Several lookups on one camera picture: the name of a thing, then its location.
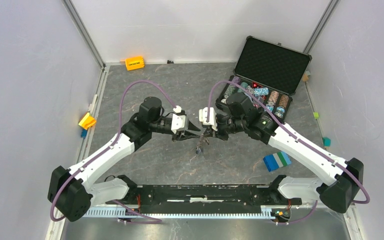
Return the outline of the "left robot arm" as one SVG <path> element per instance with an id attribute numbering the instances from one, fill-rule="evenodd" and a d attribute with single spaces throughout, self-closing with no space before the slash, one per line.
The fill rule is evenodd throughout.
<path id="1" fill-rule="evenodd" d="M 157 97 L 147 97 L 120 131 L 99 150 L 69 168 L 58 166 L 51 173 L 47 198 L 51 202 L 51 218 L 58 209 L 70 222 L 77 221 L 93 206 L 112 200 L 133 203 L 137 190 L 127 181 L 116 177 L 97 183 L 106 171 L 118 161 L 136 152 L 153 133 L 166 134 L 172 141 L 198 138 L 200 129 L 190 122 L 186 112 L 176 106 L 171 116 L 164 115 L 162 102 Z"/>

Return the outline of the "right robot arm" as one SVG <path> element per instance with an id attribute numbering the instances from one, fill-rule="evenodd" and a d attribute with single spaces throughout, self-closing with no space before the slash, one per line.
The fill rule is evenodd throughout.
<path id="1" fill-rule="evenodd" d="M 346 160 L 319 147 L 271 112 L 254 107 L 242 92 L 233 94 L 227 105 L 229 115 L 217 114 L 212 107 L 199 110 L 199 121 L 210 137 L 226 141 L 230 134 L 244 132 L 251 139 L 285 152 L 315 174 L 313 178 L 282 176 L 279 184 L 268 191 L 273 203 L 294 198 L 315 200 L 341 214 L 358 203 L 355 197 L 363 190 L 362 161 L 355 157 Z"/>

